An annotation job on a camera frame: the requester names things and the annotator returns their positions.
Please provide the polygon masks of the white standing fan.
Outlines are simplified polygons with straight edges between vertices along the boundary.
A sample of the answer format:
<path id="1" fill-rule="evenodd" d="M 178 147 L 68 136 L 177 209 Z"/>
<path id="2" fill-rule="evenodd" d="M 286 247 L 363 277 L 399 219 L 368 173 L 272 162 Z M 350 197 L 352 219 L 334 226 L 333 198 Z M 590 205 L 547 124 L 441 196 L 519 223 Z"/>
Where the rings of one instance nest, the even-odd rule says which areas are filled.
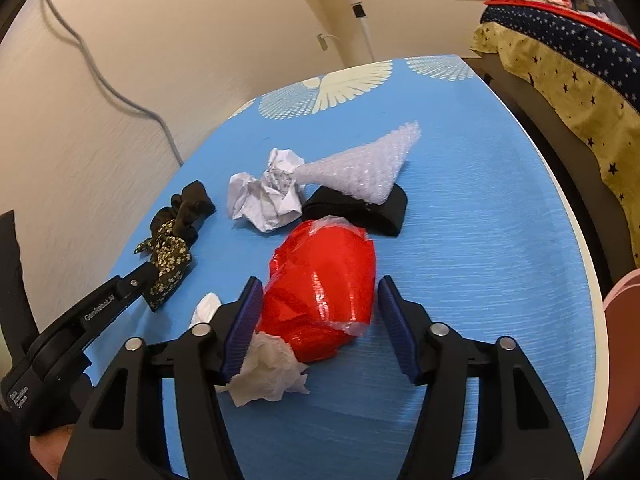
<path id="1" fill-rule="evenodd" d="M 337 36 L 329 41 L 345 67 L 376 61 L 363 0 L 304 0 L 320 24 L 320 32 Z"/>

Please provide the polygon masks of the white wall socket plug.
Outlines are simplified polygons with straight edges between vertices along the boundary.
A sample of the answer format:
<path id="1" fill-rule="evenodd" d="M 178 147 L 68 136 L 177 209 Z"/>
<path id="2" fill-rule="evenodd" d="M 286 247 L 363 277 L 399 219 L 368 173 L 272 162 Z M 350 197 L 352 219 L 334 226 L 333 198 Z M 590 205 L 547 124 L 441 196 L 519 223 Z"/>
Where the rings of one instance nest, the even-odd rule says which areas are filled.
<path id="1" fill-rule="evenodd" d="M 329 50 L 329 41 L 330 40 L 332 40 L 336 44 L 338 44 L 340 42 L 340 40 L 337 38 L 337 36 L 334 36 L 334 35 L 331 35 L 331 34 L 326 34 L 325 32 L 320 32 L 320 34 L 317 35 L 317 40 L 318 40 L 318 43 L 320 44 L 320 48 L 321 48 L 322 51 Z"/>

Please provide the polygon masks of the yellow star bed skirt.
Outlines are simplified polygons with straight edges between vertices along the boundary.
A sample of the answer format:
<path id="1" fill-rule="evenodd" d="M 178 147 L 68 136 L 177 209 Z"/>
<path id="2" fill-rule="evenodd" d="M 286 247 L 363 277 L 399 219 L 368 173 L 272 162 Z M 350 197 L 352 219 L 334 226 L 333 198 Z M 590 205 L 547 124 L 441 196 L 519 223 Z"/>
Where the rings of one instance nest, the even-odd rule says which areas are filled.
<path id="1" fill-rule="evenodd" d="M 495 53 L 502 67 L 532 82 L 564 125 L 597 159 L 601 180 L 626 216 L 639 258 L 639 103 L 541 42 L 496 23 L 480 24 L 472 48 Z"/>

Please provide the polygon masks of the red plastic bag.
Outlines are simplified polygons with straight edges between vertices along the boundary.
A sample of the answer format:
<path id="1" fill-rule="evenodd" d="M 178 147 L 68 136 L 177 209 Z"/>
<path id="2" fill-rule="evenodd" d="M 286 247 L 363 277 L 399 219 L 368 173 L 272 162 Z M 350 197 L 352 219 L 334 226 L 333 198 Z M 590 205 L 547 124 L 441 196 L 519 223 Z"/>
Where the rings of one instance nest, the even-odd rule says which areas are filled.
<path id="1" fill-rule="evenodd" d="M 273 253 L 257 329 L 282 338 L 299 362 L 331 359 L 367 333 L 375 272 L 364 229 L 335 216 L 304 221 Z"/>

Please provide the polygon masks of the red blanket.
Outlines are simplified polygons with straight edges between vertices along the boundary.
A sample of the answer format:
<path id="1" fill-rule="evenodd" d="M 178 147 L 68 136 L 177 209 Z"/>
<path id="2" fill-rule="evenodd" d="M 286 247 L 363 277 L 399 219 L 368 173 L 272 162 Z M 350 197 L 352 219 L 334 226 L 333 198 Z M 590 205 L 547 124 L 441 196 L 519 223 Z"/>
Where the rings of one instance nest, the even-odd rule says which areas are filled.
<path id="1" fill-rule="evenodd" d="M 623 44 L 639 49 L 639 41 L 634 36 L 627 34 L 616 27 L 613 24 L 600 20 L 600 18 L 592 18 L 585 14 L 581 14 L 577 11 L 573 11 L 562 6 L 555 6 L 551 3 L 543 3 L 535 0 L 486 0 L 485 6 L 522 6 L 523 8 L 543 10 L 552 13 L 556 16 L 562 16 L 563 18 L 570 18 L 571 20 L 578 21 L 584 25 L 597 29 L 599 32 L 603 32 L 612 38 L 617 39 Z"/>

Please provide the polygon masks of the crumpled white tissue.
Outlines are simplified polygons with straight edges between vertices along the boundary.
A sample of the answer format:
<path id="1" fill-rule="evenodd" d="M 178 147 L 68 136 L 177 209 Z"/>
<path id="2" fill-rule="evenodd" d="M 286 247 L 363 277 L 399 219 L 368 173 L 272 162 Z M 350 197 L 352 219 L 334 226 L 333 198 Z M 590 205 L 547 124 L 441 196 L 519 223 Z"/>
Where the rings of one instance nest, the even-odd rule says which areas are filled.
<path id="1" fill-rule="evenodd" d="M 308 394 L 307 368 L 281 337 L 254 333 L 239 374 L 216 393 L 228 392 L 237 408 L 258 400 L 278 402 L 285 393 Z"/>

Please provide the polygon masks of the small white tissue piece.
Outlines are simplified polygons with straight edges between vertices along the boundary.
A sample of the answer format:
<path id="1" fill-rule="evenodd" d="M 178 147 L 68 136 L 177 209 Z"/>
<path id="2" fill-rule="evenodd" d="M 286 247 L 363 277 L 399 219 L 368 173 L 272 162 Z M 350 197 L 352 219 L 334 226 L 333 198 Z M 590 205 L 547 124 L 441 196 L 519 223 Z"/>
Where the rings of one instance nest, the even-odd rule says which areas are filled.
<path id="1" fill-rule="evenodd" d="M 208 323 L 220 306 L 221 301 L 216 294 L 213 292 L 206 294 L 194 309 L 189 327 Z"/>

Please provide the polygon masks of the pink plastic trash bin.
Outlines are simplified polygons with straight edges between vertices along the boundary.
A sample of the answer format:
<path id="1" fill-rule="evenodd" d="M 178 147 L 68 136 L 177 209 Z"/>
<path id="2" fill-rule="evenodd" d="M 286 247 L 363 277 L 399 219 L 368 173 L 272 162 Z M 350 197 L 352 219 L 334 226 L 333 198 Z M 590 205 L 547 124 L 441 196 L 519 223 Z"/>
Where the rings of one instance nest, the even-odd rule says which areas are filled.
<path id="1" fill-rule="evenodd" d="M 604 300 L 608 329 L 608 406 L 596 467 L 623 437 L 639 408 L 639 270 L 624 276 Z"/>

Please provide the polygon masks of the black cloth pouch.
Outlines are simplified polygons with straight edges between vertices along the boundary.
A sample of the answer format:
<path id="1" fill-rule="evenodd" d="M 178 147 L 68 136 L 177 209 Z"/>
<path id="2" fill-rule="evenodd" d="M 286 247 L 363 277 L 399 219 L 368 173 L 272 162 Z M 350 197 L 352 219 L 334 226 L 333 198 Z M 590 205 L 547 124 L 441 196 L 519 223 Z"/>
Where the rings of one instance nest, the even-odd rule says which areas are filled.
<path id="1" fill-rule="evenodd" d="M 381 205 L 342 194 L 320 186 L 303 204 L 302 220 L 319 220 L 327 216 L 341 217 L 367 232 L 398 237 L 404 225 L 408 196 L 394 184 L 392 192 Z"/>

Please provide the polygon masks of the navy star bedsheet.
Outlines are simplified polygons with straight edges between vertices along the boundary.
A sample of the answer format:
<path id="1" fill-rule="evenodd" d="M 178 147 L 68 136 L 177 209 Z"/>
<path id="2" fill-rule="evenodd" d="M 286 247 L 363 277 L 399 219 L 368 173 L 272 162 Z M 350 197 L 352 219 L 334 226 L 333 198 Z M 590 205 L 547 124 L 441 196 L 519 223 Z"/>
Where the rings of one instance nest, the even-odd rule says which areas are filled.
<path id="1" fill-rule="evenodd" d="M 522 6 L 486 6 L 480 22 L 541 42 L 639 103 L 639 49 L 570 18 Z"/>

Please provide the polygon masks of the crumpled white paper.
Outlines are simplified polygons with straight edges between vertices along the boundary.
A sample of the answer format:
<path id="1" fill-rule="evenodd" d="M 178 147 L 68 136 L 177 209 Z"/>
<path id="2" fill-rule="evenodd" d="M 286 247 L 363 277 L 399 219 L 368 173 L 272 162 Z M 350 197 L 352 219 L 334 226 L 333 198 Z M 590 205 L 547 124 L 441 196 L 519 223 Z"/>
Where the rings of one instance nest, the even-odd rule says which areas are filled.
<path id="1" fill-rule="evenodd" d="M 247 172 L 232 174 L 228 184 L 228 216 L 232 220 L 245 219 L 262 233 L 299 219 L 303 214 L 305 185 L 296 181 L 294 171 L 304 163 L 292 150 L 273 148 L 259 178 Z"/>

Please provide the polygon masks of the clear bubble wrap bag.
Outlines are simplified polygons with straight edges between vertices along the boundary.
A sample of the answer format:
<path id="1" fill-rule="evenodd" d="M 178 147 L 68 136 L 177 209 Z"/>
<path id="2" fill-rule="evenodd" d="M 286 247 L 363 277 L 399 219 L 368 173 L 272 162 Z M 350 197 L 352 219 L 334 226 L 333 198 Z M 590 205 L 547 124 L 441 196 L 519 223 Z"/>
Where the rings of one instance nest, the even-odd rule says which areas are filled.
<path id="1" fill-rule="evenodd" d="M 297 167 L 294 179 L 299 184 L 325 186 L 355 200 L 382 205 L 420 137 L 419 123 L 407 122 L 374 142 Z"/>

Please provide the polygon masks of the black floral scrunchie cloth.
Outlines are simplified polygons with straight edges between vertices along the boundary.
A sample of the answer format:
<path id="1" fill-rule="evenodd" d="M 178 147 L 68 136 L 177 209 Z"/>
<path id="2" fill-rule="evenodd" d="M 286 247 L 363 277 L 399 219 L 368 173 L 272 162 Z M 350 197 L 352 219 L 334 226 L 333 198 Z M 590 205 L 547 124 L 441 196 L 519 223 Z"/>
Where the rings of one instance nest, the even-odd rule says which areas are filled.
<path id="1" fill-rule="evenodd" d="M 158 278 L 143 298 L 156 311 L 179 287 L 192 263 L 191 247 L 198 240 L 198 226 L 216 211 L 204 184 L 195 180 L 170 205 L 160 208 L 150 224 L 150 236 L 137 244 L 135 254 L 150 256 Z"/>

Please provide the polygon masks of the blue patterned tablecloth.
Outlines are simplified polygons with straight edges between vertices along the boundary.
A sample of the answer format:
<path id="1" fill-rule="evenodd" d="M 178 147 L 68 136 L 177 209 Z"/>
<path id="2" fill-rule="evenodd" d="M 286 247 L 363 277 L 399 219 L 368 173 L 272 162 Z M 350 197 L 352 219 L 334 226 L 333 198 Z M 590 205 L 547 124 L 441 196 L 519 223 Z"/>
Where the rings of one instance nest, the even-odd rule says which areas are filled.
<path id="1" fill-rule="evenodd" d="M 157 197 L 166 204 L 200 180 L 216 204 L 194 245 L 193 269 L 160 310 L 136 302 L 90 347 L 92 379 L 128 338 L 174 339 L 205 294 L 231 301 L 250 276 L 267 277 L 285 232 L 264 234 L 227 216 L 231 176 L 261 174 L 274 148 L 313 162 L 416 122 L 420 140 L 398 178 L 408 196 L 405 222 L 398 236 L 375 239 L 376 273 L 466 338 L 513 337 L 582 447 L 596 379 L 592 301 L 546 165 L 477 76 L 431 77 L 402 58 L 387 68 L 380 86 L 314 114 L 287 112 L 285 91 L 272 92 L 201 145 Z M 393 479 L 423 397 L 375 318 L 334 358 L 309 367 L 305 392 L 240 407 L 222 394 L 219 402 L 246 478 Z"/>

